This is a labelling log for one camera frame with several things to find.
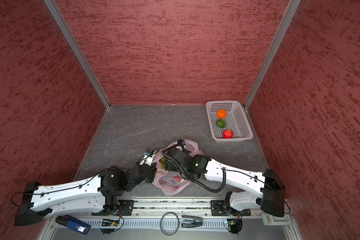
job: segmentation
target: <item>red wall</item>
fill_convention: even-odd
[[[13,226],[10,196],[71,181],[104,111],[43,1],[0,1],[0,239],[38,236]]]
[[[244,103],[289,0],[56,0],[111,103]]]
[[[304,240],[360,239],[360,1],[301,2],[250,115]]]

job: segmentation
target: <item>plastic basket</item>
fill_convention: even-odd
[[[216,121],[219,119],[216,113],[220,109],[224,109],[227,112],[227,116],[223,119],[227,123],[226,128],[216,126]],[[208,114],[212,137],[215,142],[242,142],[253,137],[248,119],[244,114],[243,107],[238,101],[225,100],[207,102],[206,112]],[[226,129],[233,131],[232,138],[223,138],[223,131]]]

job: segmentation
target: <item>pink plastic bag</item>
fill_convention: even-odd
[[[197,154],[203,154],[203,152],[199,149],[199,146],[197,146],[196,142],[193,142],[191,140],[184,140],[184,141],[185,141],[185,149],[191,151],[191,153],[189,154],[190,156],[193,157]],[[177,142],[171,143],[168,147],[173,146],[175,144],[177,144]],[[156,154],[154,159],[152,160],[152,162],[157,162],[157,166],[156,166],[157,172],[152,184],[158,187],[159,189],[161,189],[163,193],[165,193],[166,195],[171,196],[181,192],[191,182],[183,179],[180,176],[179,172],[172,172],[172,171],[168,172],[162,168],[163,165],[161,164],[161,162],[159,162],[159,160],[163,157],[161,151],[166,148],[160,149],[158,154]]]

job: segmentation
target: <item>orange fruit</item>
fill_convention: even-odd
[[[227,116],[227,112],[224,109],[220,109],[219,111],[217,111],[217,116],[219,118],[225,118]]]

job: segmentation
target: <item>green fruit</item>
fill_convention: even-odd
[[[216,125],[219,127],[219,128],[224,128],[227,126],[227,123],[223,120],[223,119],[219,119],[216,121]]]

